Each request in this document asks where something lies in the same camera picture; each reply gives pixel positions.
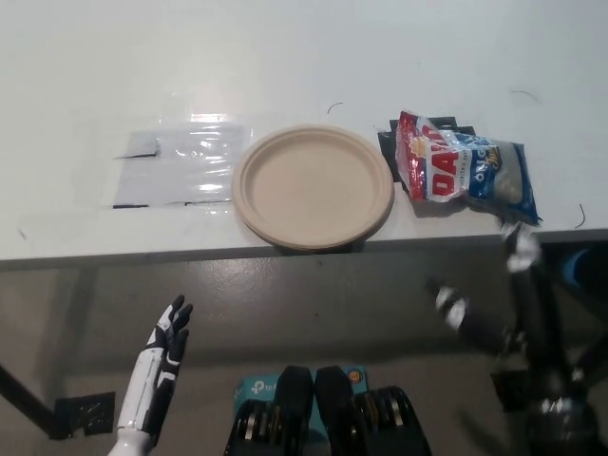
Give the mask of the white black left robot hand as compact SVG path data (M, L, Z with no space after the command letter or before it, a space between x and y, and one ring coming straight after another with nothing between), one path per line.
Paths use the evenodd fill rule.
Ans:
M177 385L192 311L181 294L154 326L132 371L118 428L133 428L158 441Z

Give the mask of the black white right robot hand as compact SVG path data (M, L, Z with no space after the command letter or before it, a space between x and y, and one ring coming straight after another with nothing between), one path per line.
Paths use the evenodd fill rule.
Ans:
M431 279L427 289L435 310L467 344L485 354L504 357L521 352L528 364L530 401L580 396L565 354L557 299L542 266L541 246L521 222L505 224L502 236L515 324L501 323L456 288Z

